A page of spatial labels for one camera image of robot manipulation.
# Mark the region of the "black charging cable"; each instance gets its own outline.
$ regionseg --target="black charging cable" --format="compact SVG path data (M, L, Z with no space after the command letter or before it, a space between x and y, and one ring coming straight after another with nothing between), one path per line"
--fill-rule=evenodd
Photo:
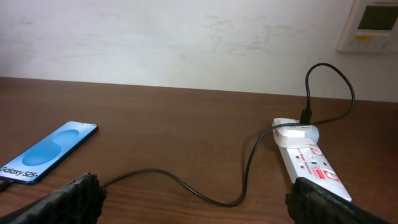
M326 120L322 120L322 121L315 121L315 122L310 122L310 118L311 118L311 96L310 96L310 87L308 85L308 77L310 76L310 73L312 72L312 70L316 67L319 66L326 66L329 67L331 69L333 69L335 72L337 72L337 74L340 75L341 78L343 78L343 80L347 83L348 88L351 92L351 106L350 108L343 113L342 115L335 117L335 118L331 118L331 119L326 119ZM268 129L266 132L264 132L264 134L262 134L260 136L260 138L256 141L256 143L253 146L253 149L250 152L250 156L248 159L248 163L246 164L246 170L244 172L244 177L243 177L243 181L242 181L242 191L241 191L241 195L234 201L229 202L229 203L223 203L223 202L218 202L216 200L213 200L211 198L208 198L206 196L204 196L203 194L199 193L197 190L193 189L192 187L190 187L188 184L186 184L184 181L182 181L181 179L179 179L176 175L167 172L165 170L161 170L161 169L141 169L141 170L135 170L132 172L128 172L127 174L123 174L120 175L119 177L116 177L112 180L109 180L108 182L106 182L105 184L103 184L103 187L107 187L119 180L122 180L126 177L130 177L132 175L136 175L136 174L142 174L142 173L147 173L147 172L155 172L158 174L164 174L168 177L171 177L173 180L177 181L180 185L182 185L182 187L186 188L188 191L190 191L191 193L193 193L194 195L196 195L197 197L199 197L200 199L204 200L205 202L211 203L213 205L217 205L217 206L221 206L221 207L235 207L238 206L240 203L243 202L245 196L246 196L246 191L248 189L248 177L249 177L249 169L250 169L250 164L253 158L253 155L258 147L258 145L260 144L260 142L264 139L264 137L270 133L272 130L276 129L276 128L281 128L281 127L285 127L285 126L308 126L308 125L316 125L316 124L325 124L327 122L331 122L331 121L335 121L341 118L344 118L345 116L347 116L354 107L355 104L355 93L354 93L354 88L351 85L351 83L348 81L348 79L343 75L343 73L341 71L339 71L336 67L330 65L329 63L318 63L316 65L314 65L313 67L310 68L310 70L308 71L306 77L305 77L305 89L307 90L307 107L305 110L303 110L302 113L302 117L300 120L300 123L289 123L289 124L279 124L279 125L275 125L273 127L271 127L270 129Z
M14 183L12 180L3 180L2 183L0 184L0 192L3 192L7 190L9 186L11 186Z

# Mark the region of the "white wall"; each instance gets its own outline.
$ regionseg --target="white wall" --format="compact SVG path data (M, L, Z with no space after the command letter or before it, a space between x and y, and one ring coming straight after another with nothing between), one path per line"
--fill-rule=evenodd
M349 0L0 0L0 75L304 95L315 63L398 101L398 55L343 54ZM327 68L314 96L347 98Z

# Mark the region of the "cable plug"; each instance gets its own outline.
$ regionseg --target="cable plug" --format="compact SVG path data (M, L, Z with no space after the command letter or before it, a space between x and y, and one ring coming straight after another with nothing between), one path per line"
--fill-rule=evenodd
M312 110L306 107L305 110L301 112L300 124L308 124L311 120Z

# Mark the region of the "power strip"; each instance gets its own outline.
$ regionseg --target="power strip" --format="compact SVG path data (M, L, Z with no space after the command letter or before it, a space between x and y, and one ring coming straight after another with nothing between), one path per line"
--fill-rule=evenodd
M282 123L298 123L298 121L285 118L277 118L274 120L274 125ZM287 136L286 132L284 133L285 136L281 134L280 129L285 127L274 130L275 141L279 145L280 153L282 154L282 158L285 162L287 172L289 173L292 183L295 183L297 177L305 177L308 180L311 180L312 182L333 192L334 194L337 194L343 199L349 202L352 201L351 196L349 196L347 190L344 188L344 185L341 183L341 180L336 175L336 172L331 168L330 163L326 160L319 146L316 144L318 138L306 138L307 136L313 136L313 134L308 134L308 132L311 130L307 131L313 126L302 127L287 127L289 134L293 134L293 138ZM318 132L318 129L313 129L312 132ZM282 147L280 146L283 144L281 142L294 142L296 144L291 144L288 147ZM313 144L301 144L303 142L312 142Z

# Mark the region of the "smartphone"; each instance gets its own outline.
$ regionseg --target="smartphone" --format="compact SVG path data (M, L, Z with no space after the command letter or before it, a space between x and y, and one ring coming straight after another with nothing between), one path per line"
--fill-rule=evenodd
M0 179L33 185L98 130L96 124L69 121L0 168Z

